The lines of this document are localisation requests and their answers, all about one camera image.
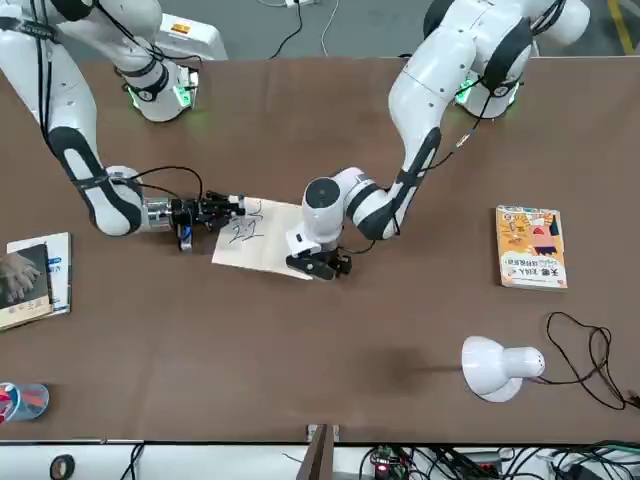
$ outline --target brown table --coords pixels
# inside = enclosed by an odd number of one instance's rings
[[[0,438],[302,440],[304,425],[321,422],[340,424],[347,441],[637,438],[640,414],[607,410],[577,386],[528,384],[489,404],[456,367],[464,339],[480,334],[536,346],[549,377],[571,378],[543,333],[546,314],[565,310],[613,330],[614,377],[640,389],[639,62],[532,61],[507,116],[482,123],[429,175],[402,236],[330,284],[212,266],[212,238],[189,256],[168,234],[102,235],[0,81],[0,244],[74,234],[73,313],[0,334],[2,379],[52,385],[51,408],[41,421],[3,425]],[[395,178],[403,151],[387,93],[401,65],[207,65],[198,110],[166,125],[128,108],[109,65],[83,70],[105,164],[187,165],[208,188],[296,203],[309,180],[349,165],[383,184]],[[471,124],[449,110],[440,158]],[[181,172],[153,181],[194,188]],[[562,211],[567,293],[497,286],[499,203]],[[345,241],[364,244],[353,232]],[[586,333],[557,335],[586,369]]]

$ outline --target lamp shade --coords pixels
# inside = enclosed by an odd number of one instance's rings
[[[523,378],[544,372],[544,357],[531,347],[504,348],[485,337],[469,337],[462,346],[462,371],[469,388],[489,402],[506,402]]]

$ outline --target green indicator light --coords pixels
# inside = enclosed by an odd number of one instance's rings
[[[129,92],[129,95],[131,96],[131,100],[133,100],[133,106],[139,110],[140,107],[138,106],[138,100],[136,99],[136,94],[133,93],[129,87],[127,87],[127,92]]]
[[[184,87],[173,87],[173,90],[178,97],[181,107],[188,107],[191,105],[191,93]]]
[[[473,85],[473,80],[467,77],[467,79],[464,82],[462,82],[459,88],[459,90],[463,90],[463,89],[466,89],[466,90],[456,95],[456,102],[465,103],[467,101],[467,98],[469,98],[469,94],[471,93],[471,89],[469,88],[471,85]]]

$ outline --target book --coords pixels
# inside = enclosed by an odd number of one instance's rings
[[[502,285],[538,290],[567,288],[559,211],[498,205],[496,227]]]
[[[37,320],[53,311],[47,246],[8,253],[0,258],[0,330]]]
[[[51,281],[53,312],[51,315],[71,311],[71,234],[56,233],[29,238],[7,244],[7,252],[44,244],[47,246],[48,271]]]

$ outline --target gray floor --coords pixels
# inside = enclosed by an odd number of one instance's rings
[[[280,3],[284,0],[268,0]],[[542,45],[544,55],[622,55],[606,0],[585,0],[591,23],[574,45],[558,50]],[[160,0],[173,15],[214,25],[222,34],[230,59],[264,59],[282,39],[297,28],[293,8],[270,8],[257,0]],[[422,20],[429,0],[341,0],[326,38],[331,55],[351,57],[397,56],[415,50],[422,40]],[[282,57],[322,55],[320,35],[335,0],[319,0],[302,8],[304,28],[283,49]],[[634,42],[640,40],[640,21],[623,10]],[[95,54],[76,44],[72,53],[81,58]]]

